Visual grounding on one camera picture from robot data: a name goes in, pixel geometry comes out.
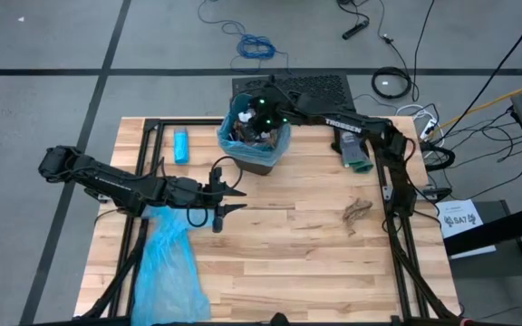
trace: blue plastic bag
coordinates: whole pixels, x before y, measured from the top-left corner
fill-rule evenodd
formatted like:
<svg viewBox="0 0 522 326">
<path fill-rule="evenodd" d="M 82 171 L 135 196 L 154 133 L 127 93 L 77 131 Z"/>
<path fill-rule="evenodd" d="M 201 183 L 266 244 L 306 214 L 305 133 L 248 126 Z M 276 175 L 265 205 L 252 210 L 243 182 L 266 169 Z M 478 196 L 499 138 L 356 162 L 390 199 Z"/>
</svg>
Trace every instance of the blue plastic bag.
<svg viewBox="0 0 522 326">
<path fill-rule="evenodd" d="M 233 105 L 217 131 L 218 146 L 221 147 L 227 155 L 234 158 L 248 163 L 272 167 L 289 147 L 289 140 L 291 138 L 291 127 L 289 124 L 284 124 L 277 131 L 275 148 L 271 148 L 271 146 L 267 144 L 249 146 L 241 141 L 231 140 L 229 136 L 235 120 L 238 119 L 239 112 L 247 110 L 247 104 L 251 98 L 251 95 L 239 94 L 233 99 Z"/>
<path fill-rule="evenodd" d="M 205 218 L 202 209 L 191 209 L 191 222 L 199 225 Z M 210 303 L 200 290 L 195 257 L 187 231 L 186 209 L 147 207 L 142 216 L 156 219 L 156 228 L 148 239 L 134 291 L 132 326 L 158 323 L 209 320 Z M 210 227 L 214 211 L 208 210 Z"/>
</svg>

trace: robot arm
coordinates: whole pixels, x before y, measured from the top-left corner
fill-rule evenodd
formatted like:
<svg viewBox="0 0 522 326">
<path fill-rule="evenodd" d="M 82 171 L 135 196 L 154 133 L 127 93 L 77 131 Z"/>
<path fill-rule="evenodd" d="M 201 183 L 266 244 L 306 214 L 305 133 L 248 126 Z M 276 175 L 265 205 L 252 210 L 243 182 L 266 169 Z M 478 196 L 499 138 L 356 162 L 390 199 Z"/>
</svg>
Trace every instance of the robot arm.
<svg viewBox="0 0 522 326">
<path fill-rule="evenodd" d="M 380 164 L 390 172 L 391 198 L 385 202 L 386 218 L 410 217 L 414 212 L 417 195 L 406 171 L 408 158 L 404 158 L 406 145 L 412 139 L 397 130 L 391 120 L 373 118 L 345 110 L 337 110 L 328 103 L 304 93 L 286 94 L 269 82 L 265 87 L 251 93 L 249 107 L 256 115 L 249 121 L 257 133 L 279 128 L 284 123 L 294 125 L 325 125 L 357 134 L 368 139 Z M 390 236 L 392 254 L 406 269 L 416 286 L 439 318 L 457 319 L 434 294 L 420 272 L 402 249 L 397 235 Z"/>
<path fill-rule="evenodd" d="M 222 230 L 226 214 L 245 206 L 220 205 L 223 196 L 246 195 L 220 182 L 221 168 L 211 170 L 206 185 L 187 177 L 154 177 L 151 173 L 139 177 L 101 163 L 75 147 L 56 146 L 47 149 L 38 171 L 48 182 L 74 181 L 94 198 L 110 197 L 120 211 L 132 216 L 140 216 L 146 205 L 213 209 L 216 233 Z"/>
</svg>

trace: cable bundle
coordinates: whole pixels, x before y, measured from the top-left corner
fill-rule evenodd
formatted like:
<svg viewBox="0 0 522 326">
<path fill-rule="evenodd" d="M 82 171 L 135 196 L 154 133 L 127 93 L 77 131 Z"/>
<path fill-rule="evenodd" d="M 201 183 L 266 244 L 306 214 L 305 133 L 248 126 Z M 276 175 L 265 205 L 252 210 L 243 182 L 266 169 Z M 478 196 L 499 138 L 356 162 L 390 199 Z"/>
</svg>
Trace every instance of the cable bundle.
<svg viewBox="0 0 522 326">
<path fill-rule="evenodd" d="M 280 52 L 278 51 L 275 46 L 271 43 L 271 40 L 269 40 L 266 36 L 255 36 L 252 34 L 248 34 L 247 30 L 245 29 L 245 26 L 241 24 L 238 21 L 230 20 L 230 19 L 223 19 L 219 21 L 208 21 L 205 20 L 202 15 L 200 14 L 200 8 L 209 0 L 203 0 L 203 2 L 198 6 L 197 9 L 197 16 L 198 19 L 205 23 L 205 24 L 222 24 L 221 25 L 221 31 L 223 31 L 224 34 L 227 35 L 239 35 L 241 39 L 239 40 L 239 43 L 237 44 L 237 53 L 233 59 L 231 59 L 231 62 L 229 66 L 231 67 L 231 70 L 235 72 L 248 72 L 248 73 L 255 73 L 259 72 L 261 70 L 261 62 L 263 60 L 271 60 L 275 57 L 276 53 L 282 54 L 285 57 L 285 68 L 287 69 L 287 72 L 292 74 L 289 70 L 289 53 L 287 52 Z M 230 31 L 227 28 L 232 27 L 234 31 Z M 240 69 L 240 68 L 234 68 L 233 67 L 233 61 L 237 58 L 244 58 L 244 59 L 253 59 L 258 60 L 258 65 L 256 69 Z"/>
</svg>

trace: label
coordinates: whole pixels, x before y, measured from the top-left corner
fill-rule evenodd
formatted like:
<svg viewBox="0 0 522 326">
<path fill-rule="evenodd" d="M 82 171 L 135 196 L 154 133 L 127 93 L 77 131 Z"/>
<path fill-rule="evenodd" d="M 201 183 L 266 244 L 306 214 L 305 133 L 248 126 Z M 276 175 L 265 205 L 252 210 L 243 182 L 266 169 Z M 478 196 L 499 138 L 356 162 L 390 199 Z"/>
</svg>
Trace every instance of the label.
<svg viewBox="0 0 522 326">
<path fill-rule="evenodd" d="M 346 130 L 353 131 L 353 132 L 362 132 L 362 128 L 351 126 L 347 123 L 341 123 L 340 121 L 334 121 L 334 120 L 329 120 L 329 119 L 325 118 L 325 123 L 327 123 L 330 126 L 334 126 L 334 127 L 341 128 L 341 129 L 346 129 Z"/>
<path fill-rule="evenodd" d="M 130 189 L 130 188 L 128 188 L 128 187 L 125 187 L 125 186 L 123 186 L 123 185 L 119 185 L 119 184 L 117 184 L 117 183 L 115 183 L 115 182 L 108 181 L 108 180 L 103 179 L 103 178 L 101 178 L 101 177 L 94 177 L 94 178 L 95 178 L 96 180 L 99 180 L 99 181 L 101 181 L 101 182 L 105 182 L 105 183 L 110 184 L 110 185 L 113 185 L 113 186 L 115 186 L 115 187 L 119 187 L 119 188 L 122 188 L 122 189 L 126 189 L 126 190 L 130 190 L 130 191 L 132 191 L 132 189 Z"/>
</svg>

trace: wooden table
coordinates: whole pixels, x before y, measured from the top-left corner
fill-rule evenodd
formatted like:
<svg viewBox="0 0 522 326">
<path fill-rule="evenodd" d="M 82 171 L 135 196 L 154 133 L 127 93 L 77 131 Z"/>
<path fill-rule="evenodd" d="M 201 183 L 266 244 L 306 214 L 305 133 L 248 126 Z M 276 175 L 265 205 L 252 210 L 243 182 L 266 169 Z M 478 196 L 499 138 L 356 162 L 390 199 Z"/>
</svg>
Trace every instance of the wooden table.
<svg viewBox="0 0 522 326">
<path fill-rule="evenodd" d="M 416 139 L 410 117 L 391 119 L 407 137 Z M 143 118 L 122 119 L 113 166 L 134 172 L 143 123 Z M 217 127 L 188 127 L 186 166 L 174 164 L 173 129 L 165 129 L 161 152 L 166 173 L 206 183 L 210 166 L 224 155 L 217 144 Z M 210 229 L 190 233 L 212 321 L 268 321 L 275 312 L 285 313 L 290 321 L 388 321 L 390 315 L 401 314 L 388 235 L 381 228 L 384 214 L 377 174 L 375 170 L 354 174 L 342 167 L 340 156 L 330 149 L 332 139 L 328 127 L 293 127 L 289 150 L 273 171 L 264 177 L 245 172 L 237 189 L 247 196 L 226 199 L 248 207 L 231 213 L 220 234 Z M 145 172 L 149 164 L 147 159 Z M 237 168 L 230 160 L 221 165 L 224 180 L 232 184 Z M 427 184 L 419 150 L 407 168 L 417 186 Z M 342 212 L 357 197 L 372 201 L 373 207 L 355 223 L 356 234 L 348 236 Z M 112 208 L 101 205 L 100 213 Z M 428 203 L 419 202 L 417 210 L 434 215 Z M 114 213 L 97 223 L 74 314 L 91 308 L 115 274 L 124 220 Z M 422 275 L 458 313 L 439 226 L 417 215 L 411 224 Z M 416 315 L 410 278 L 407 284 Z M 129 285 L 123 287 L 120 312 Z"/>
</svg>

